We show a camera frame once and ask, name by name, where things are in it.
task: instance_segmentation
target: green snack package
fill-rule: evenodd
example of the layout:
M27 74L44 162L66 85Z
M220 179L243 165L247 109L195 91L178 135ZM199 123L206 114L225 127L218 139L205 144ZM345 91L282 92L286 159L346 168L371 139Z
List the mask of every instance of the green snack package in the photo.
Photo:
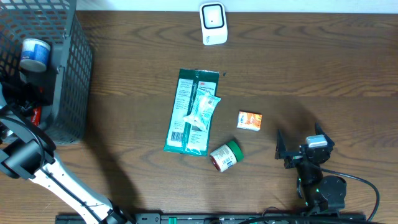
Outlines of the green snack package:
M192 110L197 88L216 95L219 75L218 72L207 70L180 69L164 151L207 156L211 120L209 128L201 131L196 126L186 123L183 117Z

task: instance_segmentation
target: wire mesh basket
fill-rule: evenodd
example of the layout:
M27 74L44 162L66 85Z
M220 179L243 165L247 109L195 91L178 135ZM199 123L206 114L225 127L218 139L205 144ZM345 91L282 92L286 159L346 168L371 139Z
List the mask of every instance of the wire mesh basket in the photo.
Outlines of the wire mesh basket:
M76 0L0 0L0 65L44 89L52 105L42 108L39 128L58 145L78 142L85 131L93 55L75 9ZM51 45L46 72L19 71L26 38Z

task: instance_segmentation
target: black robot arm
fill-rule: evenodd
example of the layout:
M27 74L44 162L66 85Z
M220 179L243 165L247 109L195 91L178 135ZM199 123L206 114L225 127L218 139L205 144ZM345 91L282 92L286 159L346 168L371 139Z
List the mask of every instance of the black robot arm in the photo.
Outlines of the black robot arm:
M298 181L307 206L306 216L337 215L345 207L346 182L337 176L324 177L318 168L330 158L335 143L315 124L315 136L306 138L306 144L296 151L288 151L281 131L277 135L276 159L284 159L285 168L296 168Z

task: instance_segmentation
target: wooden table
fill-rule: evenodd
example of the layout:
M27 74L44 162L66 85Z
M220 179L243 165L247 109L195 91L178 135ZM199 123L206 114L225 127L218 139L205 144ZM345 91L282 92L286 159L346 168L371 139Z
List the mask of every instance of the wooden table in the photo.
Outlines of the wooden table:
M329 169L380 190L374 219L398 222L398 16L229 13L227 43L202 44L199 13L78 12L95 62L86 137L59 147L90 187L131 212L262 212L302 207L296 170L274 159L277 128L304 143L319 121L336 142ZM180 68L219 71L209 150L232 137L245 159L220 174L208 157L163 152ZM236 129L262 113L259 132ZM371 213L373 190L346 179L346 212ZM42 187L0 175L1 223L74 213Z

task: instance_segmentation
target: jar lid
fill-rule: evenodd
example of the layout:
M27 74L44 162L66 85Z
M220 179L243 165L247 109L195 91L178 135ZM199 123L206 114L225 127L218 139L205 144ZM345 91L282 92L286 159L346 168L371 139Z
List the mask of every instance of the jar lid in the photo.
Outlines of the jar lid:
M230 141L229 143L226 144L232 152L236 156L236 161L241 161L243 159L243 153L241 151L241 148L239 148L238 144L234 140Z

